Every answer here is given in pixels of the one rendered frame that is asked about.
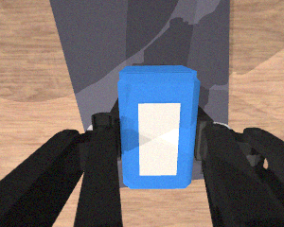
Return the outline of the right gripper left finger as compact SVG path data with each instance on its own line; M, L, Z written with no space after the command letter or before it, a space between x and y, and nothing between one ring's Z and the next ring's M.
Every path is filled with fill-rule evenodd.
M57 132L0 181L0 227L52 227L82 174L73 227L123 227L118 99L91 118L85 133Z

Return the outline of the dark grey flat mat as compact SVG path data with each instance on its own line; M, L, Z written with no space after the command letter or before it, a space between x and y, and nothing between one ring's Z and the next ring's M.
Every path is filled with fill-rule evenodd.
M230 0L49 0L84 132L131 65L197 71L199 106L228 125Z

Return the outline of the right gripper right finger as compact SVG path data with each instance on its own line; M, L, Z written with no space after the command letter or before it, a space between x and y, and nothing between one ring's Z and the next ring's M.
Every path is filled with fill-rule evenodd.
M284 141L261 128L234 132L198 105L194 157L213 227L284 227Z

